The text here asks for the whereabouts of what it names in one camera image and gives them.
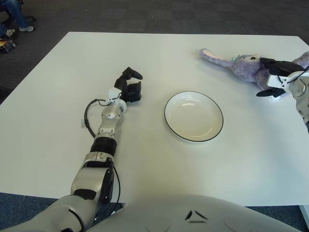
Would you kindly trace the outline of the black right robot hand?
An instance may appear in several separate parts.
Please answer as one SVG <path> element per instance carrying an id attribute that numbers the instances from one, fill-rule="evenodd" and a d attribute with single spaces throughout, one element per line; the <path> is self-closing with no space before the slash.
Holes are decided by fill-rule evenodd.
<path id="1" fill-rule="evenodd" d="M 260 61 L 268 69 L 267 85 L 270 89 L 258 92 L 257 97 L 276 98 L 286 92 L 291 92 L 294 97 L 301 97 L 305 93 L 306 84 L 301 77 L 307 77 L 308 67 L 303 68 L 293 62 L 276 61 L 270 58 L 260 58 Z"/>

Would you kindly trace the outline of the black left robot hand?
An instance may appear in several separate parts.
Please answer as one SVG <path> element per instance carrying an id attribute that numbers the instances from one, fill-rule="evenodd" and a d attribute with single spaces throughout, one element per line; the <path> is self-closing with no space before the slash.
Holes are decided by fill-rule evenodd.
<path id="1" fill-rule="evenodd" d="M 140 80 L 134 84 L 128 84 L 127 80 L 135 78 Z M 141 100 L 141 80 L 143 76 L 130 67 L 127 67 L 122 75 L 115 81 L 114 87 L 121 90 L 120 99 L 124 102 L 137 102 Z"/>

